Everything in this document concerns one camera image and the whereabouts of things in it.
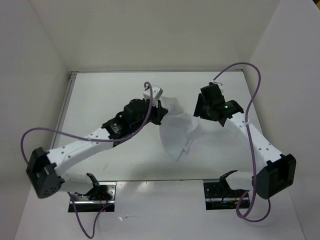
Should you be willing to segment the white skirt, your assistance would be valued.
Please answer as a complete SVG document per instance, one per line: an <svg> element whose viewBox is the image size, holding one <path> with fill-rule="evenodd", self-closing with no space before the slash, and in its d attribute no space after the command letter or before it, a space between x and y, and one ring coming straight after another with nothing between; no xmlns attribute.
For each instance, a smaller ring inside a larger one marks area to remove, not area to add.
<svg viewBox="0 0 320 240"><path fill-rule="evenodd" d="M159 137L163 149L174 160L188 155L199 128L198 118L187 113L175 97L161 97L161 105L168 113L162 118Z"/></svg>

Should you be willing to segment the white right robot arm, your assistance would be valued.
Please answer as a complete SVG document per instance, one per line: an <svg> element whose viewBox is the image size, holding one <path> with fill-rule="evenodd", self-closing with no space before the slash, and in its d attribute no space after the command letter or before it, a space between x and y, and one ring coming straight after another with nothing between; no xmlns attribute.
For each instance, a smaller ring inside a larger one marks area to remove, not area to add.
<svg viewBox="0 0 320 240"><path fill-rule="evenodd" d="M219 184L220 193L229 197L237 189L256 186L262 199L269 199L294 182L297 161L292 154L284 155L274 147L249 121L243 108L235 101L225 101L218 84L202 87L195 106L195 117L219 122L249 151L254 151L256 181L251 173L238 172L234 178Z"/></svg>

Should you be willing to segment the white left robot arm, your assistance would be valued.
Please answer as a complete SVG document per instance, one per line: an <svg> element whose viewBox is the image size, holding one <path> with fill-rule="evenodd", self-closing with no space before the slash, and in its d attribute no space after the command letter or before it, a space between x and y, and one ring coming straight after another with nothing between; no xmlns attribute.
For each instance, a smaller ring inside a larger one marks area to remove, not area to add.
<svg viewBox="0 0 320 240"><path fill-rule="evenodd" d="M88 200L94 200L107 191L96 177L86 173L83 179L67 177L66 171L81 161L116 147L129 140L148 123L160 125L168 110L161 102L151 105L150 100L133 99L123 111L103 123L101 127L86 137L59 148L44 151L42 147L34 149L26 168L31 184L40 199L45 199L58 191L65 191L71 183L71 192L81 194Z"/></svg>

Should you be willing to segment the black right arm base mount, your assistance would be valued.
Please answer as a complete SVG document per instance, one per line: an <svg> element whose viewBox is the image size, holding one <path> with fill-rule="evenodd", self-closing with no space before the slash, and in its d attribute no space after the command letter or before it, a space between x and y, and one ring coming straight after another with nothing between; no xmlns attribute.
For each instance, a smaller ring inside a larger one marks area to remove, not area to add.
<svg viewBox="0 0 320 240"><path fill-rule="evenodd" d="M236 209L240 197L246 192L243 189L225 190L217 181L204 182L203 188L207 211Z"/></svg>

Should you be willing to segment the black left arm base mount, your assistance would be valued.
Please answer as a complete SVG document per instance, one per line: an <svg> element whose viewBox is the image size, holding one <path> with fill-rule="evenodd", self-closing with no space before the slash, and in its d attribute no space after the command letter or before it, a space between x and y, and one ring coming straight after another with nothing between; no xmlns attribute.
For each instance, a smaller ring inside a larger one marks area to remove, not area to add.
<svg viewBox="0 0 320 240"><path fill-rule="evenodd" d="M117 183L101 181L99 184L101 189L94 196L72 192L68 212L75 212L72 201L78 213L98 213L101 209L103 212L114 212Z"/></svg>

